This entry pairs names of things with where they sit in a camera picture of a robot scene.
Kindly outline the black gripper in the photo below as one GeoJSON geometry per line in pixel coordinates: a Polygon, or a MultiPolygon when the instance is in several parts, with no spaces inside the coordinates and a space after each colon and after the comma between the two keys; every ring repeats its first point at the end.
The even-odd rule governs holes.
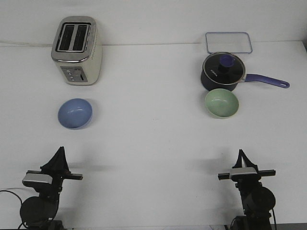
{"type": "MultiPolygon", "coordinates": [[[[246,154],[244,153],[244,151],[242,149],[239,149],[237,161],[232,168],[233,169],[242,168],[242,163],[244,163],[245,167],[253,168],[258,174],[252,175],[252,176],[247,176],[244,179],[239,179],[238,181],[234,181],[235,187],[238,188],[238,189],[241,189],[242,184],[244,184],[245,182],[257,184],[262,177],[275,176],[276,175],[276,170],[260,170],[259,171],[258,166],[253,164],[249,160],[249,158],[246,156],[246,154]]],[[[230,172],[219,173],[218,179],[219,180],[230,180],[229,179],[229,173],[230,172]]]]}
{"type": "Polygon", "coordinates": [[[65,156],[65,149],[63,146],[61,146],[55,155],[49,160],[49,162],[41,166],[40,169],[43,172],[28,170],[27,173],[47,174],[50,175],[53,180],[52,185],[38,185],[31,187],[37,192],[49,192],[55,189],[61,190],[62,183],[65,179],[79,181],[83,179],[82,174],[75,174],[70,172],[65,156]]]}

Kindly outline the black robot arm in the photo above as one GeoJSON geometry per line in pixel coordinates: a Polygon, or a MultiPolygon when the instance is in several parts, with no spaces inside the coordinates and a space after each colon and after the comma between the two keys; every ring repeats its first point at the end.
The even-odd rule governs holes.
{"type": "Polygon", "coordinates": [[[22,225],[28,230],[63,230],[61,220],[55,220],[59,208],[59,197],[65,179],[82,180],[83,175],[71,173],[64,147],[60,147],[55,155],[39,171],[28,170],[22,183],[33,188],[38,195],[22,202],[20,217],[22,225]]]}
{"type": "Polygon", "coordinates": [[[240,192],[244,214],[232,220],[230,230],[271,230],[270,218],[276,220],[276,198],[262,185],[262,177],[275,176],[276,170],[259,170],[242,149],[235,165],[228,173],[218,174],[219,180],[231,180],[240,192]]]}

